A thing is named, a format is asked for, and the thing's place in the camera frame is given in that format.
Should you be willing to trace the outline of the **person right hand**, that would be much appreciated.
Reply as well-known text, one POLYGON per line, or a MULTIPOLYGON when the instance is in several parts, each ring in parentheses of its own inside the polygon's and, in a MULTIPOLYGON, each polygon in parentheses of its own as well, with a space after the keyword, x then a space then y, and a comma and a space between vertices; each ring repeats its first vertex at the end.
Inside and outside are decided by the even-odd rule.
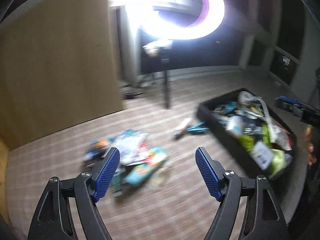
POLYGON ((306 149, 308 150, 308 165, 315 165, 319 161, 319 128, 309 125, 305 132, 306 149))

